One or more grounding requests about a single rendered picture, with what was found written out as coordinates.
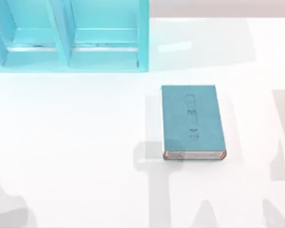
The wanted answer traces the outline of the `teal book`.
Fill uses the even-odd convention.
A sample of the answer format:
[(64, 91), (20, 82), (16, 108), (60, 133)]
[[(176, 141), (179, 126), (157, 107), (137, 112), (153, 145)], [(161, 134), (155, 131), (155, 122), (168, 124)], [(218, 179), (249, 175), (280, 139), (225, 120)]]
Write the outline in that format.
[(214, 85), (161, 88), (163, 158), (223, 160), (227, 155)]

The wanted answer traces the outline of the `light blue rack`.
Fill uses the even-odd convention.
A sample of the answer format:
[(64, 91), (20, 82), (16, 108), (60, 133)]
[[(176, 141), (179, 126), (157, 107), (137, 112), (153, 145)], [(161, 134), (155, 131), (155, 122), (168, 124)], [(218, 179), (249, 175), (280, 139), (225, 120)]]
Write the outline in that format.
[(0, 0), (0, 72), (146, 72), (150, 0)]

